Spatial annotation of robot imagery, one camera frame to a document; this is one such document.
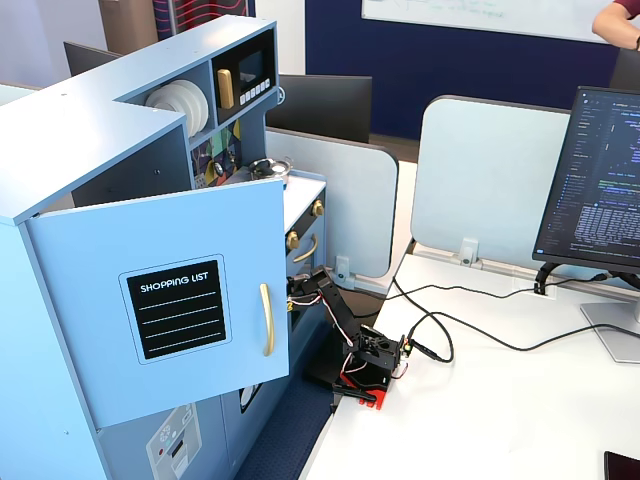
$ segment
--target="plate stack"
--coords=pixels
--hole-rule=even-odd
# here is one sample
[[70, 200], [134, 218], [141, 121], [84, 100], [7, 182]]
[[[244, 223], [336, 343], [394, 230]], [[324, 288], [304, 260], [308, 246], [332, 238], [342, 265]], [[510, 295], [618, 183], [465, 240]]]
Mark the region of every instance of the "plate stack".
[[147, 107], [184, 113], [187, 116], [187, 133], [193, 137], [209, 119], [209, 104], [202, 90], [188, 80], [175, 80], [159, 88], [147, 98]]

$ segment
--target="label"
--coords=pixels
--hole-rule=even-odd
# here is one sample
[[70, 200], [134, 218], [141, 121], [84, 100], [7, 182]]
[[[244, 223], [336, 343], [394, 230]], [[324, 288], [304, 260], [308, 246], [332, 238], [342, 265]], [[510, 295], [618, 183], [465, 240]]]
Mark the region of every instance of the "label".
[[127, 278], [144, 358], [225, 340], [217, 260]]
[[180, 480], [201, 448], [195, 403], [174, 409], [147, 443], [154, 480]]

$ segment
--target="red part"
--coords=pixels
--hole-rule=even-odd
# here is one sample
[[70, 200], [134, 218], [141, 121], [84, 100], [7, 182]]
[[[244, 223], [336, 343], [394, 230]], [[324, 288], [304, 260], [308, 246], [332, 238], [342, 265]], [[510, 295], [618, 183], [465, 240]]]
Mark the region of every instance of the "red part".
[[[353, 388], [358, 388], [351, 380], [349, 380], [344, 374], [340, 374], [340, 378], [343, 382]], [[373, 408], [376, 407], [376, 410], [380, 410], [382, 408], [382, 404], [384, 403], [384, 397], [387, 395], [387, 392], [382, 390], [365, 390], [368, 394], [376, 397], [375, 402], [366, 402], [364, 399], [360, 399], [360, 405], [367, 404], [367, 407]]]

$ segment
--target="floor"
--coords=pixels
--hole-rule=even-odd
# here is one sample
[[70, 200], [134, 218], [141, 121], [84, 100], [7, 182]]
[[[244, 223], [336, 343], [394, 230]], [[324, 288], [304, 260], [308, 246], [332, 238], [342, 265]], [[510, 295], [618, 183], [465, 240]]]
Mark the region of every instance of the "floor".
[[369, 143], [388, 148], [401, 162], [418, 163], [418, 151], [420, 148], [418, 140], [387, 137], [372, 133], [369, 136]]

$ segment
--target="chalkboard label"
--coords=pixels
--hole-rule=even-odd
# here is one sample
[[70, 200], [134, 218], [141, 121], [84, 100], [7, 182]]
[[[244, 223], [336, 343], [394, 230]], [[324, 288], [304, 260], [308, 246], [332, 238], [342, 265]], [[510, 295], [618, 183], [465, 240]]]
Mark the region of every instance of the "chalkboard label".
[[227, 338], [217, 260], [127, 278], [147, 360]]

